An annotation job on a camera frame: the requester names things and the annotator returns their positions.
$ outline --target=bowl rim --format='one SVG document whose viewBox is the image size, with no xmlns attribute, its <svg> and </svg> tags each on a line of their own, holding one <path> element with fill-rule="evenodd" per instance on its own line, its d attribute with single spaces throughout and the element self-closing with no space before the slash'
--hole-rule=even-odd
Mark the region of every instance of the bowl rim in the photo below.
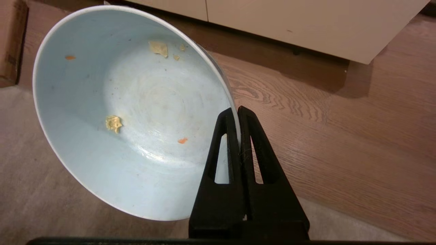
<svg viewBox="0 0 436 245">
<path fill-rule="evenodd" d="M 36 54 L 36 58 L 35 58 L 35 62 L 34 62 L 34 68 L 33 68 L 33 74 L 32 74 L 32 88 L 33 88 L 33 98 L 34 98 L 34 104 L 35 104 L 35 109 L 36 109 L 36 114 L 38 116 L 38 120 L 39 123 L 41 125 L 42 131 L 44 132 L 44 136 L 47 139 L 50 147 L 52 148 L 52 150 L 54 151 L 54 153 L 56 154 L 56 156 L 58 157 L 58 159 L 61 161 L 62 165 L 64 165 L 64 167 L 68 170 L 68 172 L 83 186 L 85 187 L 89 192 L 91 192 L 92 194 L 94 194 L 96 197 L 98 197 L 100 200 L 102 200 L 103 202 L 109 204 L 110 206 L 115 207 L 118 210 L 121 210 L 125 213 L 131 214 L 133 216 L 137 216 L 140 218 L 146 218 L 146 219 L 152 219 L 152 220 L 159 220 L 159 221 L 175 221 L 175 220 L 181 220 L 181 219 L 185 219 L 190 217 L 190 215 L 186 216 L 186 217 L 182 217 L 182 218 L 173 218 L 173 219 L 156 219 L 153 217 L 145 217 L 145 216 L 139 216 L 137 214 L 131 213 L 127 210 L 124 210 L 120 207 L 115 206 L 115 204 L 109 203 L 108 201 L 106 201 L 105 199 L 103 199 L 102 197 L 100 197 L 99 195 L 97 195 L 95 192 L 93 192 L 90 188 L 88 188 L 88 186 L 86 186 L 83 182 L 81 182 L 74 174 L 73 172 L 70 171 L 70 169 L 68 168 L 68 166 L 65 164 L 64 160 L 62 159 L 62 157 L 59 155 L 59 153 L 57 152 L 57 150 L 54 148 L 54 145 L 52 144 L 50 138 L 48 137 L 47 133 L 46 133 L 46 128 L 44 127 L 44 124 L 42 123 L 41 120 L 41 115 L 39 113 L 39 106 L 38 106 L 38 98 L 37 98 L 37 86 L 36 86 L 36 77 L 37 77 L 37 71 L 38 71 L 38 66 L 39 66 L 39 61 L 40 61 L 40 56 L 42 54 L 42 52 L 45 49 L 45 46 L 48 42 L 48 40 L 50 40 L 50 38 L 52 37 L 52 35 L 59 29 L 61 28 L 65 23 L 69 22 L 70 20 L 83 15 L 83 14 L 87 14 L 90 12 L 95 12 L 95 11 L 106 11 L 106 10 L 116 10 L 116 11 L 122 11 L 122 12 L 127 12 L 127 13 L 131 13 L 131 14 L 137 14 L 140 15 L 142 17 L 145 17 L 147 19 L 153 20 L 159 24 L 161 24 L 162 26 L 166 27 L 167 29 L 169 29 L 170 31 L 174 32 L 175 34 L 177 34 L 179 37 L 181 37 L 185 42 L 187 42 L 202 58 L 203 60 L 209 65 L 209 67 L 212 69 L 212 71 L 215 73 L 215 75 L 218 77 L 218 79 L 221 82 L 221 85 L 224 89 L 224 92 L 226 93 L 227 99 L 230 103 L 230 107 L 232 109 L 232 114 L 233 117 L 235 119 L 235 126 L 236 126 L 236 135 L 238 138 L 238 144 L 239 146 L 241 145 L 241 127 L 239 124 L 239 118 L 238 118 L 238 114 L 236 111 L 236 107 L 235 107 L 235 102 L 233 101 L 233 96 L 230 93 L 229 90 L 229 85 L 226 83 L 225 78 L 223 77 L 224 75 L 222 75 L 219 72 L 219 68 L 216 67 L 213 63 L 213 61 L 211 60 L 211 58 L 208 57 L 208 54 L 205 53 L 205 51 L 203 51 L 203 49 L 201 47 L 199 47 L 199 45 L 197 43 L 195 43 L 192 39 L 190 39 L 187 35 L 185 35 L 183 32 L 181 32 L 179 29 L 177 29 L 176 27 L 174 27 L 173 25 L 171 25 L 170 23 L 152 15 L 149 14 L 147 12 L 144 11 L 140 11 L 131 7 L 126 7 L 126 6 L 117 6 L 117 5 L 99 5 L 99 6 L 93 6 L 93 7 L 88 7 L 88 8 L 84 8 L 81 10 L 78 10 L 76 12 L 73 12 L 71 14 L 69 14 L 68 16 L 64 17 L 63 19 L 61 19 L 60 21 L 58 21 L 58 23 L 56 23 L 51 30 L 47 33 L 47 35 L 45 35 L 44 39 L 41 42 L 41 45 L 39 46 L 38 52 Z"/>
</svg>

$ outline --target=cardboard box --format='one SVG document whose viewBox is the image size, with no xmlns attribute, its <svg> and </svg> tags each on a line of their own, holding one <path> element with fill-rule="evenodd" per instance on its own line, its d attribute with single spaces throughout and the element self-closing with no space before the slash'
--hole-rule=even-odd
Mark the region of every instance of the cardboard box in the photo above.
<svg viewBox="0 0 436 245">
<path fill-rule="evenodd" d="M 0 0 L 0 88 L 17 82 L 27 11 L 24 0 Z"/>
</svg>

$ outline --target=cabinet door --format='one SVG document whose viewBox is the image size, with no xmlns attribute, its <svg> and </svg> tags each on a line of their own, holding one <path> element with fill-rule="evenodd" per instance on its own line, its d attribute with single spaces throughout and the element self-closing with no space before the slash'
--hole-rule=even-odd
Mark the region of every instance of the cabinet door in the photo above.
<svg viewBox="0 0 436 245">
<path fill-rule="evenodd" d="M 209 22 L 369 64 L 429 0 L 207 0 Z"/>
<path fill-rule="evenodd" d="M 128 0 L 145 6 L 208 21 L 206 0 Z"/>
</svg>

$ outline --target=food residue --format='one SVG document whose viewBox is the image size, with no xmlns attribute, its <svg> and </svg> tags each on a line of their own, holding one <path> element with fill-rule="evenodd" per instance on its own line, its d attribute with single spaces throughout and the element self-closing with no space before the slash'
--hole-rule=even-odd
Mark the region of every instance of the food residue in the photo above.
<svg viewBox="0 0 436 245">
<path fill-rule="evenodd" d="M 183 139 L 180 139 L 177 142 L 180 144 L 185 144 L 187 141 L 188 141 L 188 138 L 184 137 Z"/>
<path fill-rule="evenodd" d="M 160 54 L 165 58 L 168 57 L 168 47 L 165 43 L 149 41 L 150 50 L 155 54 Z"/>
<path fill-rule="evenodd" d="M 107 116 L 106 117 L 106 128 L 112 130 L 115 133 L 119 133 L 119 128 L 123 125 L 121 124 L 121 119 L 117 116 Z"/>
</svg>

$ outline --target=light blue bowl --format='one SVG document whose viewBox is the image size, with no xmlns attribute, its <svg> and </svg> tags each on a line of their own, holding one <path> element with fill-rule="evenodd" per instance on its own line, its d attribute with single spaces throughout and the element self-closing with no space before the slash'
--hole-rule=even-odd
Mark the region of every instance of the light blue bowl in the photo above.
<svg viewBox="0 0 436 245">
<path fill-rule="evenodd" d="M 149 41 L 166 43 L 168 57 L 154 54 Z M 94 195 L 139 217 L 189 217 L 215 121 L 229 107 L 240 141 L 213 60 L 175 27 L 132 8 L 91 7 L 57 23 L 36 56 L 33 88 L 42 129 L 64 166 Z M 109 115 L 121 118 L 119 134 L 106 128 Z"/>
</svg>

